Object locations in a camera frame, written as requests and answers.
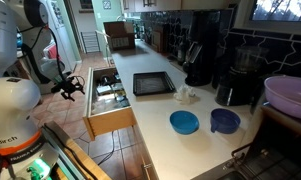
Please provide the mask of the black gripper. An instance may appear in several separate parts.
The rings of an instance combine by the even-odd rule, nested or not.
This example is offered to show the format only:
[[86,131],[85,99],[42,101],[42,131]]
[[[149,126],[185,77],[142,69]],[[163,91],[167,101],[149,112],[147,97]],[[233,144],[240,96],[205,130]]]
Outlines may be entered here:
[[72,81],[77,78],[75,76],[69,77],[66,80],[62,80],[61,82],[57,83],[52,89],[52,93],[57,93],[61,91],[61,95],[64,99],[69,99],[71,101],[75,101],[71,94],[75,91],[83,92],[83,85],[77,81],[75,84]]

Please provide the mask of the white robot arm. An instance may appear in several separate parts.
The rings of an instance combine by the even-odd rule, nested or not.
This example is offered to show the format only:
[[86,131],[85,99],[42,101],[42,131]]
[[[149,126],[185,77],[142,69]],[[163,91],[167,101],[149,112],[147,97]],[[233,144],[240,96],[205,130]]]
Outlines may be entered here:
[[9,156],[34,145],[41,137],[30,111],[39,102],[38,86],[31,80],[5,77],[17,60],[17,29],[43,28],[48,24],[40,0],[0,0],[0,155]]

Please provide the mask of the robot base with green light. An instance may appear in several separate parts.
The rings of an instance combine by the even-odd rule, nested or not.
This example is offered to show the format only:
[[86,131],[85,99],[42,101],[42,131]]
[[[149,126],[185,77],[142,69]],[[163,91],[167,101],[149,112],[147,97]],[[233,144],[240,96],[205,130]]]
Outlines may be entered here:
[[58,125],[45,124],[28,154],[0,156],[0,180],[111,180]]

